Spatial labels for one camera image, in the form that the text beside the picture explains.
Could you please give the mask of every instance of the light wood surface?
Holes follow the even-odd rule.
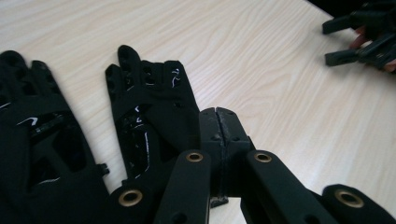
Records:
[[[234,111],[256,148],[274,152],[308,188],[360,189],[396,217],[396,77],[363,64],[324,65],[347,30],[322,35],[330,17],[304,0],[0,1],[0,50],[51,69],[111,174],[126,177],[106,92],[117,48],[181,61],[201,110]],[[238,200],[210,223],[244,223]]]

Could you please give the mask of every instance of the wood grain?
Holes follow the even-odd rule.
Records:
[[[396,77],[363,64],[324,65],[355,35],[322,35],[330,17],[304,0],[0,1],[0,50],[45,62],[92,147],[109,191],[126,174],[104,71],[125,44],[179,60],[200,109],[233,110],[257,148],[309,189],[346,184],[396,216]],[[210,223],[244,223],[238,200]]]

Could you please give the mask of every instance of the wooden table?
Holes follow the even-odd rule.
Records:
[[[0,1],[0,50],[45,62],[97,162],[126,177],[105,69],[129,45],[152,62],[179,60],[201,110],[234,111],[255,146],[274,152],[308,188],[360,189],[396,217],[396,77],[363,64],[324,65],[347,30],[304,0]],[[210,223],[244,223],[239,202]]]

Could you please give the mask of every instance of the finger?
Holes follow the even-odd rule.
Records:
[[[364,35],[359,35],[358,37],[356,37],[356,39],[349,45],[350,49],[358,49],[361,47],[361,45],[369,42],[370,39],[368,39],[367,37],[365,37]]]
[[[396,59],[385,64],[384,69],[387,72],[394,72],[396,70]]]
[[[355,30],[355,33],[358,35],[364,35],[366,33],[366,27],[361,26]]]

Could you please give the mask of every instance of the brass grommet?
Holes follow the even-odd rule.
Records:
[[[142,201],[143,193],[138,189],[125,190],[119,197],[120,205],[124,207],[131,207],[137,205]]]
[[[197,152],[192,152],[189,155],[186,156],[186,159],[188,161],[192,161],[192,162],[198,162],[204,159],[204,156],[201,153],[197,153]]]
[[[272,160],[272,158],[270,156],[268,156],[265,153],[256,153],[254,155],[254,159],[256,159],[256,161],[260,161],[260,162],[270,162]]]
[[[364,206],[364,201],[360,197],[347,190],[338,189],[335,191],[334,195],[338,201],[349,207],[361,208]]]

